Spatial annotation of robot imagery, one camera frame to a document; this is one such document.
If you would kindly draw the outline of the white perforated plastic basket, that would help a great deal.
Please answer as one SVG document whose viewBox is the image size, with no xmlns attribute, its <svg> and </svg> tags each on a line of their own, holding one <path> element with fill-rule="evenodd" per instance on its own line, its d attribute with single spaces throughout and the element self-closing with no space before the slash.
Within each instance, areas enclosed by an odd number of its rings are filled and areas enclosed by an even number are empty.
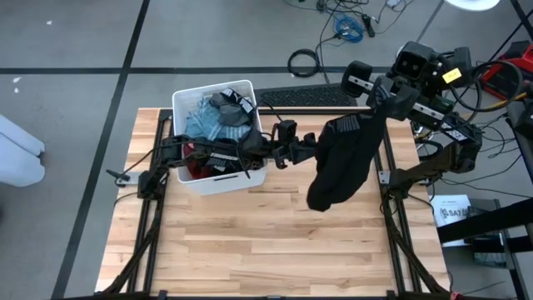
<svg viewBox="0 0 533 300">
<path fill-rule="evenodd" d="M 249 80 L 223 82 L 176 91 L 172 95 L 174 133 L 181 135 L 185 132 L 186 117 L 189 113 L 197 110 L 197 104 L 204 97 L 221 92 L 226 88 L 233 89 L 243 97 L 249 97 L 253 104 L 257 103 L 252 82 Z M 250 170 L 248 173 L 250 178 L 244 172 L 234 172 L 215 177 L 194 179 L 187 167 L 178 167 L 177 180 L 188 187 L 190 191 L 202 196 L 253 188 L 264 183 L 267 176 L 267 161 L 264 161 L 263 168 L 255 171 Z"/>
</svg>

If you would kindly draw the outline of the blue striped cloth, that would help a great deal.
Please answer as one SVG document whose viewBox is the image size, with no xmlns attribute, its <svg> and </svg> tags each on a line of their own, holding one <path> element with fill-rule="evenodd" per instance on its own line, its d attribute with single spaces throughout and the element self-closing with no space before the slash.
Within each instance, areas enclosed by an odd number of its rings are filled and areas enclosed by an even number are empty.
<svg viewBox="0 0 533 300">
<path fill-rule="evenodd" d="M 229 126 L 218 122 L 221 116 L 217 108 L 210 103 L 209 97 L 203 98 L 197 105 L 197 110 L 189 112 L 185 122 L 184 134 L 190 138 L 207 138 L 215 140 L 228 138 L 238 141 L 252 129 L 251 125 Z"/>
</svg>

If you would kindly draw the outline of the black power adapter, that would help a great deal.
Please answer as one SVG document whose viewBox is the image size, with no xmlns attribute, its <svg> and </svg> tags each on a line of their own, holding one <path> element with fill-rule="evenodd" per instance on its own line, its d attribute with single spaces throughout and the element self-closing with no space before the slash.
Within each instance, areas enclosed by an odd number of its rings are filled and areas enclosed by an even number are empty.
<svg viewBox="0 0 533 300">
<path fill-rule="evenodd" d="M 374 28 L 373 28 L 373 26 L 371 24 L 372 19 L 373 19 L 373 17 L 371 17 L 371 16 L 369 16 L 367 14 L 363 14 L 361 16 L 361 20 L 363 21 L 363 24 L 364 24 L 364 26 L 366 28 L 366 32 L 367 32 L 367 34 L 368 34 L 368 36 L 370 38 L 373 38 L 376 35 L 375 30 L 374 30 Z"/>
</svg>

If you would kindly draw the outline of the grey printed garment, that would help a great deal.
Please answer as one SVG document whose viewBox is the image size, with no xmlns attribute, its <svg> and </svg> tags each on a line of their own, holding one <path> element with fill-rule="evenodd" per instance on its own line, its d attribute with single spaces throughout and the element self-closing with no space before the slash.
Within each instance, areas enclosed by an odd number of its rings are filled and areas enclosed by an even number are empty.
<svg viewBox="0 0 533 300">
<path fill-rule="evenodd" d="M 252 125 L 255 120 L 252 102 L 231 88 L 213 93 L 208 102 L 218 111 L 218 122 L 221 125 L 239 127 Z"/>
</svg>

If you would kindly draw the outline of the red garment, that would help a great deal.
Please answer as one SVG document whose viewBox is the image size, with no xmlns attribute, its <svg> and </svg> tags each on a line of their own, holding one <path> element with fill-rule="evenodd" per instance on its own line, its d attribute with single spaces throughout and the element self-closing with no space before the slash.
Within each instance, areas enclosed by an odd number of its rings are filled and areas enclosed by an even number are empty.
<svg viewBox="0 0 533 300">
<path fill-rule="evenodd" d="M 194 146 L 191 143 L 189 143 L 189 144 L 186 144 L 182 148 L 182 150 L 183 150 L 184 155 L 192 154 L 194 150 Z M 202 178 L 209 178 L 209 177 L 214 176 L 214 171 L 212 170 L 211 166 L 202 165 L 196 160 L 193 160 L 190 163 L 188 163 L 187 169 L 193 179 L 202 179 Z"/>
</svg>

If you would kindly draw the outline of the white furniture piece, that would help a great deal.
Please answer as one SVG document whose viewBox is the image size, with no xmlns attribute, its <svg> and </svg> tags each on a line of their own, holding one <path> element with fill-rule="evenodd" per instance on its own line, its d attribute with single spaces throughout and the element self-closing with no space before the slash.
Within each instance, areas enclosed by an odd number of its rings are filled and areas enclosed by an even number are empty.
<svg viewBox="0 0 533 300">
<path fill-rule="evenodd" d="M 0 183 L 24 188 L 45 177 L 44 143 L 0 114 Z"/>
</svg>

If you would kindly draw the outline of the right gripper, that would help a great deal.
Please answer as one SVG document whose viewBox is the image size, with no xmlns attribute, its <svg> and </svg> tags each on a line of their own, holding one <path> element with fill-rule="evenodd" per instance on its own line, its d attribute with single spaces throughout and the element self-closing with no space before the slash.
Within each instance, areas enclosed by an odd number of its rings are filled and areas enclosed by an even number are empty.
<svg viewBox="0 0 533 300">
<path fill-rule="evenodd" d="M 408 118 L 422 125 L 439 125 L 453 111 L 452 103 L 427 81 L 396 75 L 392 69 L 371 81 L 372 73 L 372 66 L 351 62 L 341 80 L 341 90 L 354 98 L 366 94 L 368 107 L 388 109 L 387 116 L 398 121 Z"/>
</svg>

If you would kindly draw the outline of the black garment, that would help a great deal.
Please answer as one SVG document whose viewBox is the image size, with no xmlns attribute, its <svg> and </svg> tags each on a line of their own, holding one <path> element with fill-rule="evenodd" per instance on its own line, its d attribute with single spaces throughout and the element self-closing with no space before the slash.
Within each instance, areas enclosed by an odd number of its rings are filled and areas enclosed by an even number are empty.
<svg viewBox="0 0 533 300">
<path fill-rule="evenodd" d="M 371 161 L 384 137 L 386 113 L 366 110 L 328 121 L 316 148 L 316 177 L 306 202 L 325 212 L 343 203 L 367 180 Z"/>
</svg>

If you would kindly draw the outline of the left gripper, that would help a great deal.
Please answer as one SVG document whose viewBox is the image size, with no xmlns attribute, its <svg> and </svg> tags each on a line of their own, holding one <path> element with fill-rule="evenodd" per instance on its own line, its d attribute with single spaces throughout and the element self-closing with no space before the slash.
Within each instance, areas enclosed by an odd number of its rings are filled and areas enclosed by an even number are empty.
<svg viewBox="0 0 533 300">
<path fill-rule="evenodd" d="M 278 169 L 287 168 L 286 162 L 296 165 L 316 156 L 317 140 L 313 132 L 307 133 L 302 140 L 294 137 L 291 142 L 276 141 L 276 143 L 277 146 L 271 150 L 267 158 L 271 158 Z"/>
</svg>

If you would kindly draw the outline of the white printed paper sheet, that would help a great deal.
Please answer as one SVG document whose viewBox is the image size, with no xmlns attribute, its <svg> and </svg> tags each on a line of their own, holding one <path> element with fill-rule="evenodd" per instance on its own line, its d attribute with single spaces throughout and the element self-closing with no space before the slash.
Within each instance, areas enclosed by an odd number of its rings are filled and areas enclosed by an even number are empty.
<svg viewBox="0 0 533 300">
<path fill-rule="evenodd" d="M 470 199 L 465 194 L 437 195 L 431 200 L 434 219 L 438 228 L 465 220 L 468 216 Z"/>
</svg>

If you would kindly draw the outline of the black metal stand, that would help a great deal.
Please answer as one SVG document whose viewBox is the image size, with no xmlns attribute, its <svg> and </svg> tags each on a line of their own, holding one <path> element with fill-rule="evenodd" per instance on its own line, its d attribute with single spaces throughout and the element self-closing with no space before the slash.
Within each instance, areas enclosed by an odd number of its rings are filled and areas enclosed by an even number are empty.
<svg viewBox="0 0 533 300">
<path fill-rule="evenodd" d="M 492 211 L 439 227 L 439 239 L 448 243 L 479 237 L 485 233 L 502 233 L 501 245 L 485 241 L 480 244 L 480 249 L 487 253 L 504 253 L 510 257 L 512 267 L 509 272 L 516 296 L 519 300 L 530 300 L 526 282 L 516 263 L 516 254 L 533 253 L 533 198 L 506 207 L 500 207 L 497 199 L 494 204 L 496 208 Z"/>
</svg>

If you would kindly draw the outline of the red machine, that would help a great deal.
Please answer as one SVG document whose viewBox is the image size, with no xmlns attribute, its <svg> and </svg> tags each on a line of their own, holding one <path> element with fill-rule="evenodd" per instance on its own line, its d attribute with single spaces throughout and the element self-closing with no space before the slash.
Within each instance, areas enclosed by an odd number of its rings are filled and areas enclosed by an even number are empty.
<svg viewBox="0 0 533 300">
<path fill-rule="evenodd" d="M 529 41 L 513 42 L 499 56 L 499 59 L 517 66 L 521 70 L 523 79 L 533 82 L 533 43 Z M 490 66 L 481 77 L 482 88 L 502 100 L 511 96 L 517 85 L 515 71 L 506 66 Z"/>
</svg>

